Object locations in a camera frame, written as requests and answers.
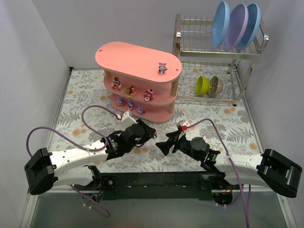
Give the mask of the purple bunny head toy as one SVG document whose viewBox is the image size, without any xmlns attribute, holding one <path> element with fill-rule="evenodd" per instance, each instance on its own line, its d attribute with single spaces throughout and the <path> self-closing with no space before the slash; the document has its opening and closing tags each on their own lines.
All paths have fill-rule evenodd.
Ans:
<svg viewBox="0 0 304 228">
<path fill-rule="evenodd" d="M 134 107 L 135 107 L 135 103 L 132 99 L 128 98 L 128 105 L 127 105 L 127 109 L 128 110 L 134 110 Z"/>
</svg>

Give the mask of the pink figure toy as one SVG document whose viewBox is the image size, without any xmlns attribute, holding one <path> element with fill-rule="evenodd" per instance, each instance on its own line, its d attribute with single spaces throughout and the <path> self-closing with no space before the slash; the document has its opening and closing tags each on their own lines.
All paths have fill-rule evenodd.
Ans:
<svg viewBox="0 0 304 228">
<path fill-rule="evenodd" d="M 166 63 L 159 63 L 159 66 L 158 66 L 159 74 L 163 75 L 166 72 L 166 70 L 167 70 L 166 65 L 167 65 Z"/>
<path fill-rule="evenodd" d="M 144 100 L 146 102 L 150 102 L 150 101 L 153 101 L 154 98 L 153 98 L 153 90 L 152 89 L 146 89 L 145 90 L 145 93 L 144 93 Z"/>
</svg>

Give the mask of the pink purple cupcake toy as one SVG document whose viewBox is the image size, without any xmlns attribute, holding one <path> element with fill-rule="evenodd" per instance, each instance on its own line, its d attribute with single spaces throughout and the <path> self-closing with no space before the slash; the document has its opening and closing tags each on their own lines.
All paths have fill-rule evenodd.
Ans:
<svg viewBox="0 0 304 228">
<path fill-rule="evenodd" d="M 125 102 L 126 102 L 126 99 L 124 97 L 122 97 L 120 95 L 117 96 L 117 99 L 116 99 L 117 106 L 124 106 Z"/>
</svg>

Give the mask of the pink flowerpot toy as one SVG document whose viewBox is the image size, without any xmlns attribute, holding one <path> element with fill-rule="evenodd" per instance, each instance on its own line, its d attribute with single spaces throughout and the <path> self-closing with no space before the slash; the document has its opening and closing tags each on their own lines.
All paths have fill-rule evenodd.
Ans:
<svg viewBox="0 0 304 228">
<path fill-rule="evenodd" d="M 134 85 L 131 85 L 125 89 L 125 95 L 129 98 L 136 96 L 136 93 L 136 87 Z"/>
</svg>

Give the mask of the strawberry cake toy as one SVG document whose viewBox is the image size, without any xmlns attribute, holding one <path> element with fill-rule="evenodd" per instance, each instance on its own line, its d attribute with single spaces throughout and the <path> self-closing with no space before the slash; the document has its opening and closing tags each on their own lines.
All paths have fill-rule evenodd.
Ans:
<svg viewBox="0 0 304 228">
<path fill-rule="evenodd" d="M 119 77 L 114 77 L 111 83 L 112 90 L 121 91 L 123 83 L 120 81 Z"/>
</svg>

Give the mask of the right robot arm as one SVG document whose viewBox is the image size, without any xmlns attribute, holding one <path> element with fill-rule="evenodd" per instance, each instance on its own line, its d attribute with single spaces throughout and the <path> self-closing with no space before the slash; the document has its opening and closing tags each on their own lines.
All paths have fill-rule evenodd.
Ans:
<svg viewBox="0 0 304 228">
<path fill-rule="evenodd" d="M 212 189 L 225 189 L 228 185 L 255 185 L 269 187 L 288 198 L 297 196 L 302 167 L 273 149 L 256 155 L 226 155 L 210 148 L 202 137 L 187 140 L 185 133 L 167 133 L 168 140 L 155 145 L 167 156 L 181 151 L 199 161 L 210 173 L 204 183 Z"/>
</svg>

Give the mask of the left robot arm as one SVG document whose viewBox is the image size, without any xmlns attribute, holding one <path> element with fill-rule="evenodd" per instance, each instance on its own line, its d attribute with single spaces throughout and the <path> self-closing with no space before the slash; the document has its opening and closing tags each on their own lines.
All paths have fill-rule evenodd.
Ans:
<svg viewBox="0 0 304 228">
<path fill-rule="evenodd" d="M 55 152 L 41 148 L 30 155 L 24 167 L 29 193 L 40 195 L 60 185 L 101 183 L 99 173 L 92 165 L 94 162 L 122 157 L 154 137 L 156 130 L 138 119 L 125 130 L 115 131 L 87 146 Z"/>
</svg>

